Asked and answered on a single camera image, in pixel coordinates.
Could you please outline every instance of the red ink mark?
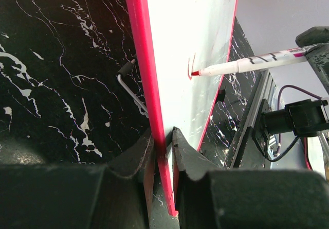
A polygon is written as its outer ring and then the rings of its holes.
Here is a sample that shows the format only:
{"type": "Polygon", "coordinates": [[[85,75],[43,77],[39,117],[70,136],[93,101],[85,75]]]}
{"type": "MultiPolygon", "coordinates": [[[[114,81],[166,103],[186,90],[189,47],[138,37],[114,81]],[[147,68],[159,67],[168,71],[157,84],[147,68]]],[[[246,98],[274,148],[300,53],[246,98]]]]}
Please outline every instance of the red ink mark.
{"type": "MultiPolygon", "coordinates": [[[[194,54],[191,70],[193,70],[194,60],[195,60],[195,54],[194,54]]],[[[187,76],[189,77],[190,80],[192,80],[192,72],[190,73],[190,58],[189,58],[189,66],[187,67],[187,76]]]]}

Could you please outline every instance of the purple cable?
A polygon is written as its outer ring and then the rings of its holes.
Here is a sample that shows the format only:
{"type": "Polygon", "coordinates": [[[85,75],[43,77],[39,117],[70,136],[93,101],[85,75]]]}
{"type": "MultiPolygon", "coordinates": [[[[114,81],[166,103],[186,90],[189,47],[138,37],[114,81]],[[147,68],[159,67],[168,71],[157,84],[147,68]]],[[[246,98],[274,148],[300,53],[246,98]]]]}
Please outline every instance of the purple cable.
{"type": "MultiPolygon", "coordinates": [[[[294,86],[294,85],[285,85],[285,86],[283,86],[283,87],[280,89],[279,94],[278,94],[278,107],[277,107],[277,110],[278,110],[279,107],[280,107],[280,98],[281,98],[282,91],[283,91],[284,89],[286,89],[287,87],[289,87],[289,88],[291,88],[291,89],[296,89],[296,90],[298,90],[298,91],[301,91],[301,92],[303,92],[303,93],[305,93],[305,94],[308,94],[308,95],[310,95],[310,96],[312,96],[312,97],[314,97],[314,98],[316,98],[316,99],[322,99],[322,97],[320,97],[320,96],[318,96],[318,95],[316,95],[316,94],[313,94],[313,93],[311,93],[311,92],[309,92],[309,91],[306,91],[305,89],[302,89],[302,88],[300,88],[300,87],[298,87],[298,86],[294,86]]],[[[277,154],[279,153],[280,148],[281,148],[281,134],[279,134],[279,143],[278,143],[277,154]]]]}

